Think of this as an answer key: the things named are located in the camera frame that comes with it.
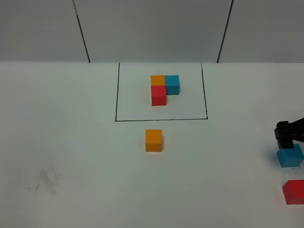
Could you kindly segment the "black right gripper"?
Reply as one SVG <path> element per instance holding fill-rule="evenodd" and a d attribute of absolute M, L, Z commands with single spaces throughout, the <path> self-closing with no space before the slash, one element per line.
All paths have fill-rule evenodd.
<path fill-rule="evenodd" d="M 294 148 L 293 140 L 304 141 L 304 119 L 292 123 L 288 121 L 278 122 L 274 130 L 279 149 Z"/>

